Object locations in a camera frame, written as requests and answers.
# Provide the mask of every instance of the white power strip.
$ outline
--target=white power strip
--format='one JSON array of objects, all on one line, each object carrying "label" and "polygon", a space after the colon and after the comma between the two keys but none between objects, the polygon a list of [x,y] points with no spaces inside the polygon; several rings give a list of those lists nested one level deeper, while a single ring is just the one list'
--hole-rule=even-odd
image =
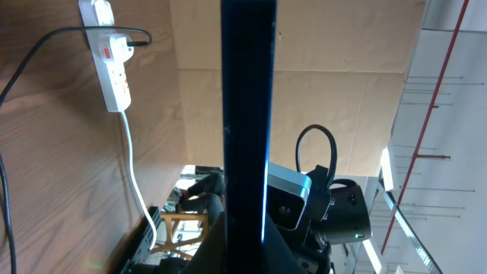
[{"label": "white power strip", "polygon": [[[112,7],[108,1],[79,0],[78,4],[85,26],[113,26],[115,23]],[[90,30],[86,32],[86,36],[107,109],[110,112],[123,112],[131,103],[123,62],[105,62],[102,53],[98,50],[103,38],[114,33],[114,30]]]}]

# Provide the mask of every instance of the cardboard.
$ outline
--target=cardboard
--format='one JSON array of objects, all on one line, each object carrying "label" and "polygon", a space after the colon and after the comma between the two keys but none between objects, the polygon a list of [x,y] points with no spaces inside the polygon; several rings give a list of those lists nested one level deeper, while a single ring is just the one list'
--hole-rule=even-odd
[{"label": "cardboard", "polygon": [[[270,159],[295,169],[294,150],[308,125],[335,136],[338,174],[377,176],[401,92],[391,73],[277,72],[274,79]],[[180,70],[188,163],[223,165],[221,72]],[[329,141],[311,131],[301,143],[301,169],[329,166]]]},{"label": "cardboard", "polygon": [[[220,0],[171,0],[180,69],[221,68]],[[279,0],[276,70],[403,73],[425,0]]]},{"label": "cardboard", "polygon": [[[219,0],[171,0],[188,164],[223,165]],[[337,174],[377,176],[424,0],[280,0],[271,161],[295,169],[299,133],[319,123]],[[301,145],[301,169],[329,166],[326,136]]]}]

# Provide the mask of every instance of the black cable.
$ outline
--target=black cable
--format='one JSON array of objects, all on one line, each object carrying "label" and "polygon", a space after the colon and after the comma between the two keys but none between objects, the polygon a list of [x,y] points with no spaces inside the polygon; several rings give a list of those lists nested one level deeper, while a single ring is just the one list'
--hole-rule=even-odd
[{"label": "black cable", "polygon": [[15,256],[14,231],[10,218],[10,200],[8,195],[8,181],[5,173],[5,165],[0,155],[0,177],[2,178],[3,189],[3,219],[5,221],[5,232],[7,232],[8,246],[10,247],[10,265],[12,274],[17,273],[17,257]]},{"label": "black cable", "polygon": [[[21,75],[22,71],[25,69],[25,66],[27,63],[30,61],[34,53],[46,42],[49,38],[55,36],[56,34],[61,34],[61,33],[67,33],[70,31],[87,31],[87,30],[128,30],[128,31],[133,31],[133,32],[139,32],[139,33],[145,33],[149,41],[135,41],[135,42],[130,42],[127,43],[127,46],[148,46],[152,43],[152,35],[146,30],[143,29],[138,29],[134,27],[113,27],[113,26],[106,26],[106,27],[101,27],[101,26],[93,26],[93,27],[62,27],[57,30],[50,31],[49,33],[45,34],[42,36],[35,45],[33,45],[32,49],[27,53],[27,55],[24,57],[22,60],[21,64],[17,67],[17,70],[15,70],[14,74],[10,78],[10,81],[8,81],[7,85],[2,91],[2,94],[0,94],[0,107],[2,107],[2,104],[5,102],[5,98],[8,95],[8,92],[12,89],[14,86],[15,82]],[[7,232],[8,236],[8,244],[10,247],[10,260],[11,260],[11,273],[16,274],[17,273],[17,257],[15,255],[15,243],[14,243],[14,231],[11,223],[11,217],[10,217],[10,201],[9,201],[9,194],[8,194],[8,181],[7,181],[7,174],[5,171],[5,166],[2,160],[2,155],[0,155],[0,171],[1,171],[1,179],[2,179],[2,188],[3,188],[3,202],[4,202],[4,220],[5,220],[5,230]]]},{"label": "black cable", "polygon": [[337,161],[337,153],[336,153],[336,142],[335,138],[333,138],[332,133],[324,126],[321,125],[310,125],[307,126],[306,129],[304,129],[301,134],[298,137],[298,141],[296,143],[296,171],[301,172],[301,164],[300,164],[300,158],[299,158],[299,148],[301,147],[301,140],[303,137],[312,129],[318,129],[321,132],[325,133],[326,137],[328,137],[329,140],[329,145],[331,147],[331,158],[329,161],[329,168],[328,168],[328,175],[326,176],[326,188],[329,189],[329,187],[333,183],[333,178],[335,177],[335,171],[336,171],[336,161]]},{"label": "black cable", "polygon": [[139,33],[145,33],[149,41],[148,42],[130,42],[132,43],[131,46],[148,46],[152,43],[152,35],[146,30],[143,29],[138,29],[134,27],[113,27],[113,26],[108,26],[108,27],[101,27],[101,26],[93,26],[93,27],[62,27],[57,30],[50,31],[49,33],[44,34],[35,45],[33,45],[32,49],[30,49],[29,53],[24,57],[24,60],[22,60],[21,64],[18,66],[17,70],[14,72],[12,77],[10,78],[10,81],[7,83],[5,88],[2,91],[2,94],[0,94],[0,107],[2,107],[2,104],[5,101],[5,98],[7,97],[8,92],[14,85],[15,81],[17,81],[17,78],[21,75],[22,71],[25,69],[25,66],[29,62],[29,60],[32,58],[34,53],[46,42],[49,38],[55,36],[56,34],[61,34],[61,33],[66,33],[70,31],[86,31],[86,30],[129,30],[129,31],[134,31],[134,32],[139,32]]}]

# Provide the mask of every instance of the wood grain panel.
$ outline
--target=wood grain panel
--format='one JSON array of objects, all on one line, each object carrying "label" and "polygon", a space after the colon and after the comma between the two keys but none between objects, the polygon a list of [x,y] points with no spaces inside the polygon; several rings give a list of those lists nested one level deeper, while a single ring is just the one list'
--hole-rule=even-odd
[{"label": "wood grain panel", "polygon": [[[111,4],[116,25],[154,36],[153,45],[136,49],[126,63],[127,116],[142,195],[148,205],[162,205],[186,159],[169,4]],[[76,1],[2,2],[0,9],[0,88],[43,34],[82,25]],[[125,169],[121,120],[106,111],[83,34],[67,33],[43,46],[9,94],[0,121],[18,272],[108,271],[142,211]],[[9,272],[3,237],[0,272]]]}]

